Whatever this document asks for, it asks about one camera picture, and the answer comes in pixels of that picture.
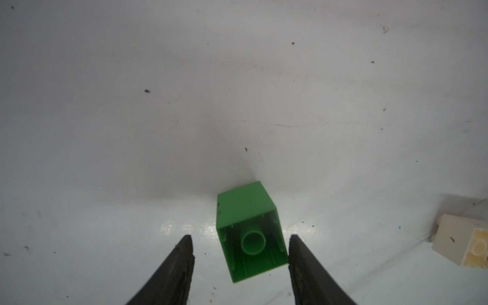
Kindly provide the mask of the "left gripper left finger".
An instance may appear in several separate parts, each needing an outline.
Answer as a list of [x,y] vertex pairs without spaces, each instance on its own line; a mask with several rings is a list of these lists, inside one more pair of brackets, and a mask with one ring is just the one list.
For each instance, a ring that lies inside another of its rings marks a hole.
[[127,305],[186,304],[194,263],[193,241],[185,235]]

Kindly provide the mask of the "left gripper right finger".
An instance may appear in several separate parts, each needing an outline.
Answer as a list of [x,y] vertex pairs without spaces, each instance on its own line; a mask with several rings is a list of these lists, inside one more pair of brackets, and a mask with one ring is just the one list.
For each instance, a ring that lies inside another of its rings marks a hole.
[[296,305],[356,305],[298,235],[290,238],[288,261]]

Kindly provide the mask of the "dark green lego cube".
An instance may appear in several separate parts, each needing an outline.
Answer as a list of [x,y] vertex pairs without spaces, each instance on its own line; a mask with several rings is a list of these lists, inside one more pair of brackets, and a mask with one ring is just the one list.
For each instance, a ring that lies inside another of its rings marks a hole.
[[260,181],[217,195],[216,231],[233,283],[288,264],[277,207]]

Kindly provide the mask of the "cream lego brick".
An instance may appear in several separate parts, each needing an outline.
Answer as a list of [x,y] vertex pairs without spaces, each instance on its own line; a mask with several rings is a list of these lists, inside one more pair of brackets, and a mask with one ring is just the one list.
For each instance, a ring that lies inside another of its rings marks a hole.
[[487,222],[444,214],[431,237],[432,249],[458,266],[487,269]]

